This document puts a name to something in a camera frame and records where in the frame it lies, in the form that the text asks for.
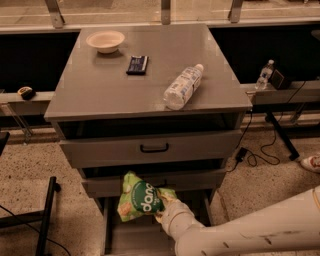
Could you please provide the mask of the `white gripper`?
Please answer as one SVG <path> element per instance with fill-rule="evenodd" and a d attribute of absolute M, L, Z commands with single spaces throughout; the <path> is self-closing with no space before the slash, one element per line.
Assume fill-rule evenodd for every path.
<path fill-rule="evenodd" d="M 178 240 L 190 228 L 204 227 L 190 208 L 177 199 L 174 190 L 160 189 L 159 196 L 166 206 L 163 214 L 155 214 L 154 217 L 166 234 L 174 240 Z"/>

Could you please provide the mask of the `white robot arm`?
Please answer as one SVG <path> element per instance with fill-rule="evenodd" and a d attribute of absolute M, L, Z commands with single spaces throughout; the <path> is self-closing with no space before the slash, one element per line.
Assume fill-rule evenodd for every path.
<path fill-rule="evenodd" d="M 206 227 L 176 199 L 161 225 L 176 256 L 315 250 L 320 247 L 320 186 L 222 225 Z"/>

